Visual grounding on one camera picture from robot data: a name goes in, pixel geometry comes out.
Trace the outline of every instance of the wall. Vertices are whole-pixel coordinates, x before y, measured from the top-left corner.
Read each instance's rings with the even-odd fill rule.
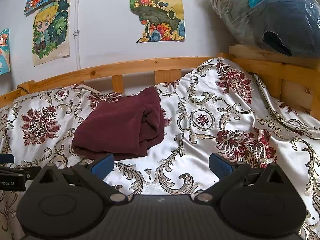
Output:
[[[32,25],[35,14],[24,15],[26,0],[0,0],[2,15],[0,29],[10,29],[11,78],[0,76],[0,94],[10,86],[28,80],[39,81],[76,70],[74,17],[75,0],[70,5],[70,56],[36,67],[32,63]],[[184,42],[136,43],[143,26],[139,17],[130,11],[129,0],[79,0],[79,47],[81,68],[126,60],[156,57],[214,56],[228,52],[236,44],[223,22],[206,1],[183,0],[186,38]],[[125,79],[125,86],[136,76]],[[140,79],[152,85],[152,75]],[[101,89],[105,82],[96,82]]]

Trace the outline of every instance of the white floral bedspread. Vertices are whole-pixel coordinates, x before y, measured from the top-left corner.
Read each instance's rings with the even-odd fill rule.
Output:
[[[116,162],[105,182],[129,196],[194,196],[218,181],[208,166],[213,152],[252,167],[277,162],[307,206],[301,237],[320,239],[318,120],[271,98],[257,75],[250,76],[223,58],[208,60],[183,78],[156,88],[165,117],[163,142],[147,157]],[[15,156],[15,163],[6,166],[55,163],[63,168],[91,162],[72,151],[74,131],[99,101],[117,101],[120,96],[81,85],[17,98],[0,109],[1,153]],[[1,240],[24,235],[16,217],[22,195],[0,191]]]

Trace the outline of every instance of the clear plastic wrap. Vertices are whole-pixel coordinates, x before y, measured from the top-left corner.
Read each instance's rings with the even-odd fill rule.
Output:
[[[210,0],[244,45],[294,57],[320,57],[320,6],[315,0]]]

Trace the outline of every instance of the white pipe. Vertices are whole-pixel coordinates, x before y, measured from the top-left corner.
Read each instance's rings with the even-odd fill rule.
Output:
[[[76,0],[76,9],[75,9],[75,32],[73,33],[73,36],[75,38],[75,44],[76,44],[76,63],[77,63],[77,70],[81,69],[80,65],[80,51],[79,51],[79,0]]]

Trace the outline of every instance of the black cable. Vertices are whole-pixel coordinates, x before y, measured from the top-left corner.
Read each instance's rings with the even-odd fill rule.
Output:
[[[22,89],[23,91],[25,91],[28,95],[30,95],[30,93],[23,87],[17,87],[17,89]]]

